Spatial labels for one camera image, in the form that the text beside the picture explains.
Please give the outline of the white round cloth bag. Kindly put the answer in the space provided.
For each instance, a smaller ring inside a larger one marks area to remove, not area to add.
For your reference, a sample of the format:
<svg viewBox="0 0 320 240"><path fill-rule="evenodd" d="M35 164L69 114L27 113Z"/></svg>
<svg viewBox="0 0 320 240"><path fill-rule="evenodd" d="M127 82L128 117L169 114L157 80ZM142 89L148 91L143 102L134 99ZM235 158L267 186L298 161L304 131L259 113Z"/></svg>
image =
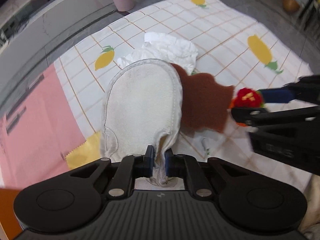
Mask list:
<svg viewBox="0 0 320 240"><path fill-rule="evenodd" d="M122 69L108 84L102 108L100 155L120 162L128 155L155 149L152 187L174 188L165 173L165 152L177 140L183 89L172 64L144 59Z"/></svg>

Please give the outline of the brown felt piece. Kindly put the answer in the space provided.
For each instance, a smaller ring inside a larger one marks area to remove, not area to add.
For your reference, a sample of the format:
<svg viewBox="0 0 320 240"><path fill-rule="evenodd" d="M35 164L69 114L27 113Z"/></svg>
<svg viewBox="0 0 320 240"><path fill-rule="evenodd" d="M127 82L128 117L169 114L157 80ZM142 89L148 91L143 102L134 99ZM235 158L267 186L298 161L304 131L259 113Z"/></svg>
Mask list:
<svg viewBox="0 0 320 240"><path fill-rule="evenodd" d="M223 86L209 73L188 75L179 65L172 64L183 90L182 126L192 131L211 129L222 133L228 118L234 86Z"/></svg>

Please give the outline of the white tissue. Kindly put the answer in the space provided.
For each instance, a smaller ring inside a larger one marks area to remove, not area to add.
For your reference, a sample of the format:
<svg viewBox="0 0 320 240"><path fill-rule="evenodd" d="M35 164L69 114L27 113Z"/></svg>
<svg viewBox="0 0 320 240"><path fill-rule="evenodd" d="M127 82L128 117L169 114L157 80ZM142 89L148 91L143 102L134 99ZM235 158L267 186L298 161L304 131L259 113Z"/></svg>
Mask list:
<svg viewBox="0 0 320 240"><path fill-rule="evenodd" d="M187 74L192 74L196 67L199 54L195 44L184 39L165 33L148 32L144 42L133 50L117 59L121 68L143 59L159 59L182 67Z"/></svg>

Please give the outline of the orange cardboard box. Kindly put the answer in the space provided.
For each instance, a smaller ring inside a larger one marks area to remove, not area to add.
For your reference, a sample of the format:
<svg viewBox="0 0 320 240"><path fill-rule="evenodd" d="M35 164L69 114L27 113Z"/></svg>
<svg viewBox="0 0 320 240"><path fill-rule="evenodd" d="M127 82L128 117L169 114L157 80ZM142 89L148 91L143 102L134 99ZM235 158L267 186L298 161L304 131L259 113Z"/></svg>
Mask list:
<svg viewBox="0 0 320 240"><path fill-rule="evenodd" d="M3 240L14 239L23 231L14 213L14 200L19 192L17 189L0 189L0 237Z"/></svg>

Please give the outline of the orange crochet fruit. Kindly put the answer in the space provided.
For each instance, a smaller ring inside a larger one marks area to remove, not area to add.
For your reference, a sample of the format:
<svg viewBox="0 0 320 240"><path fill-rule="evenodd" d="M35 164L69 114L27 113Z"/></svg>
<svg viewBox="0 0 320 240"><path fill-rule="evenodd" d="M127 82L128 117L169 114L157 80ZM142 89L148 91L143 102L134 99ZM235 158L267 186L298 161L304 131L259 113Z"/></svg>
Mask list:
<svg viewBox="0 0 320 240"><path fill-rule="evenodd" d="M262 108L265 105L259 90L244 87L237 92L236 97L232 99L228 108L232 109L234 107Z"/></svg>

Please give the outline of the lemon pattern tablecloth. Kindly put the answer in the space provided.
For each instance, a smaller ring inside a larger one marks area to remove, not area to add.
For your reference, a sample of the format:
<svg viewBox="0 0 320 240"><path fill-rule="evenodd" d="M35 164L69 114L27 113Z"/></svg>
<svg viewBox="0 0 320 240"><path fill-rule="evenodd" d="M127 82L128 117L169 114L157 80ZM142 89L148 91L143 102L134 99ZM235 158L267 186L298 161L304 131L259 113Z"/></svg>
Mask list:
<svg viewBox="0 0 320 240"><path fill-rule="evenodd" d="M167 0L139 9L81 39L55 62L70 128L78 144L100 128L103 92L147 33L191 41L194 73L236 89L276 88L311 74L309 65L256 19L219 0Z"/></svg>

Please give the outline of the yellow cloth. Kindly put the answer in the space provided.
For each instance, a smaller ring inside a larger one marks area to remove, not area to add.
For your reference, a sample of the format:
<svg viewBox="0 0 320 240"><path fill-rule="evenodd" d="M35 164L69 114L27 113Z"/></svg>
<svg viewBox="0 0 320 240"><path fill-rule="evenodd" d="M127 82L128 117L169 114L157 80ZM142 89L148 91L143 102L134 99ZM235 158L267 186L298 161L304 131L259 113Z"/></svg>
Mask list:
<svg viewBox="0 0 320 240"><path fill-rule="evenodd" d="M65 160L68 168L73 170L100 158L100 132L97 132L88 137L83 144L69 152Z"/></svg>

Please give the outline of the brass bowl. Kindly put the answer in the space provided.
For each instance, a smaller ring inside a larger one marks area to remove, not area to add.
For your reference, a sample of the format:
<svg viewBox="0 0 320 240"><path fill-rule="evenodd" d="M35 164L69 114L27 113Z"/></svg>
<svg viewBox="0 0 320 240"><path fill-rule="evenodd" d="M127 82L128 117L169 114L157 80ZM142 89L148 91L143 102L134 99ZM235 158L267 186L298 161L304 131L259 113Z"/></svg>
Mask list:
<svg viewBox="0 0 320 240"><path fill-rule="evenodd" d="M283 0L283 9L288 14L295 14L300 9L296 0Z"/></svg>

